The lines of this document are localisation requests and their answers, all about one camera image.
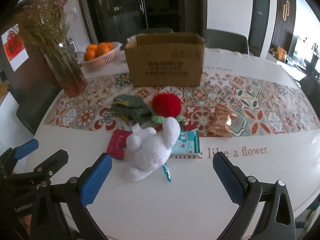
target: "green leaf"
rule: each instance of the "green leaf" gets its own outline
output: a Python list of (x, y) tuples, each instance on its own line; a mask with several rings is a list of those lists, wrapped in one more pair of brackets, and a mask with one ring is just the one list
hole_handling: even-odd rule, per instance
[(165, 120), (165, 117), (159, 116), (159, 115), (155, 115), (155, 116), (153, 116), (153, 117), (151, 118), (151, 120), (152, 120), (153, 122), (156, 122), (156, 123), (163, 123), (164, 120)]
[(183, 117), (182, 114), (179, 114), (179, 115), (176, 117), (176, 120), (177, 120), (178, 122), (181, 122), (183, 119), (184, 119), (184, 117)]

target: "patterned table runner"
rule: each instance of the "patterned table runner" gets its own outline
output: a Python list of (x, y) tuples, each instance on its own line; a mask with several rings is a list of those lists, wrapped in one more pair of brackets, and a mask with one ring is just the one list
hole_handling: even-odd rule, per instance
[[(88, 80), (87, 89), (76, 98), (62, 92), (49, 111), (44, 124), (96, 131), (130, 130), (131, 123), (110, 111), (112, 100), (120, 94), (141, 96), (150, 103), (160, 91), (175, 93), (182, 113), (199, 129), (201, 137), (213, 137), (207, 128), (217, 103), (234, 109), (238, 118), (231, 130), (234, 136), (268, 135), (309, 131), (320, 128), (311, 104), (300, 89), (264, 80), (218, 73), (202, 74), (201, 85), (190, 87), (139, 87), (132, 85), (129, 73)], [(151, 121), (143, 127), (157, 124)]]

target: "floor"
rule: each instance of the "floor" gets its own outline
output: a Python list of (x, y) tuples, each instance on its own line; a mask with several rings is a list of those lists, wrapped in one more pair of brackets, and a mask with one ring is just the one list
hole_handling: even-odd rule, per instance
[[(16, 116), (18, 103), (8, 93), (0, 105), (0, 155), (8, 148), (20, 146), (33, 138), (33, 134)], [(25, 171), (25, 160), (19, 160), (14, 172)]]
[(304, 212), (302, 212), (295, 219), (296, 227), (297, 227), (297, 222), (304, 223), (304, 228), (296, 228), (296, 240), (303, 240), (304, 236), (310, 229), (310, 225), (315, 226), (313, 223), (319, 217), (319, 214), (320, 214), (319, 201), (320, 201), (320, 195)]

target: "door handle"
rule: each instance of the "door handle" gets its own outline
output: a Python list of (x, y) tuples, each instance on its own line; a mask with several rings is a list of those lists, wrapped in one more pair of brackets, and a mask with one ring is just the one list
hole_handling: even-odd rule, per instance
[(144, 7), (143, 7), (143, 0), (140, 0), (140, 11), (142, 12), (142, 14), (144, 15)]

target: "screw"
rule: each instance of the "screw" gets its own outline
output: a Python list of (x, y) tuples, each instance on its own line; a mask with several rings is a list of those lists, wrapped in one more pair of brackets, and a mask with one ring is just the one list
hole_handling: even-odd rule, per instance
[(254, 182), (256, 182), (256, 178), (254, 176), (249, 176), (248, 181), (254, 183)]
[(278, 180), (278, 184), (279, 184), (280, 186), (284, 186), (284, 185), (285, 185), (285, 183), (284, 183), (283, 180)]
[(46, 182), (46, 181), (41, 182), (41, 183), (40, 183), (40, 186), (41, 186), (41, 187), (47, 186), (47, 182)]
[(71, 178), (69, 179), (69, 182), (70, 182), (70, 183), (76, 183), (77, 180), (78, 180), (77, 177), (71, 177)]

